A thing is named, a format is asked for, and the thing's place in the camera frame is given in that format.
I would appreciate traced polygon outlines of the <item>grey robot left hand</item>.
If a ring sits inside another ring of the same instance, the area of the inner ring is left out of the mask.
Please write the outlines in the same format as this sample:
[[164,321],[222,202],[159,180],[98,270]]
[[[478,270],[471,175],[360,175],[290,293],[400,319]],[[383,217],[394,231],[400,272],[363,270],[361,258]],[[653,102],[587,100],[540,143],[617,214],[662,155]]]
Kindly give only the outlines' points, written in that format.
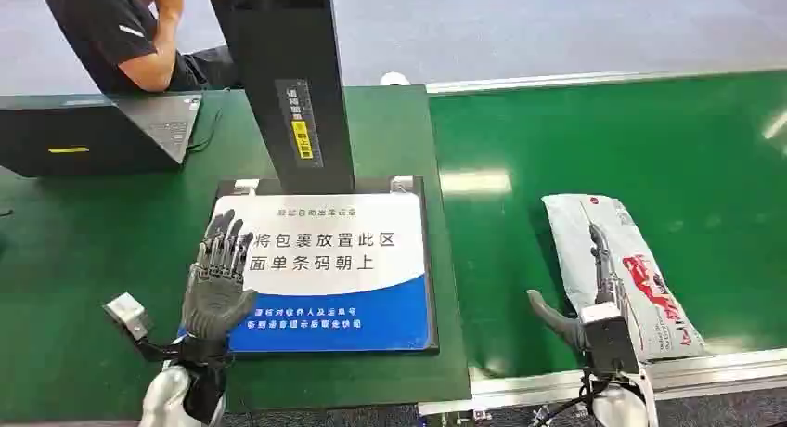
[[181,325],[202,340],[223,341],[252,311],[257,291],[244,285],[252,243],[233,209],[216,214],[189,267]]

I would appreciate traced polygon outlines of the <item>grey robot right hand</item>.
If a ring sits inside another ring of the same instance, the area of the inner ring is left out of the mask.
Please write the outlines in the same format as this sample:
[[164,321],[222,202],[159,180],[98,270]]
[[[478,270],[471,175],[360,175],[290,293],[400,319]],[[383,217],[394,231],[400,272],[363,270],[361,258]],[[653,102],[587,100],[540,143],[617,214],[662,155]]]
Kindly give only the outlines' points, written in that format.
[[[613,285],[612,263],[608,242],[601,228],[590,223],[589,236],[594,246],[590,249],[595,261],[596,294],[593,308],[604,304],[615,304],[616,295]],[[591,322],[568,318],[547,305],[539,291],[528,290],[527,297],[537,316],[556,334],[561,336],[570,346],[581,352],[588,352],[592,343],[587,337],[587,327]]]

